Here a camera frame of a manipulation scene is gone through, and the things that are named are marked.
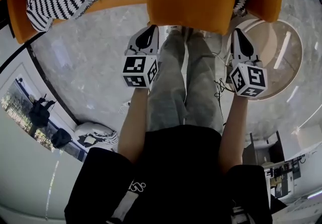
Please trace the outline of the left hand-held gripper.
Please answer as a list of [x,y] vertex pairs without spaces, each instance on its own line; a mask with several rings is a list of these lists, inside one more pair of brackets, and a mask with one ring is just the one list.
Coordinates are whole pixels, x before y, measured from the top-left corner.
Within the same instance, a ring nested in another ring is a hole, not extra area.
[[[150,25],[136,32],[128,43],[128,49],[142,50],[152,46],[151,52],[157,53],[159,48],[159,29]],[[131,50],[123,57],[122,77],[127,87],[149,89],[158,72],[157,55],[139,53]]]

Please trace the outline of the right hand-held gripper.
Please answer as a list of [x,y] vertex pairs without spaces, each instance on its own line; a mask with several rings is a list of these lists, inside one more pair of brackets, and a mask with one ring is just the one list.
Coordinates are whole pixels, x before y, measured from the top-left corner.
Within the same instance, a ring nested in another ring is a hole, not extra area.
[[[258,97],[268,89],[268,81],[267,70],[257,57],[253,40],[242,29],[235,28],[231,34],[230,50],[233,69],[229,77],[235,93],[243,97]],[[239,58],[239,53],[250,58]]]

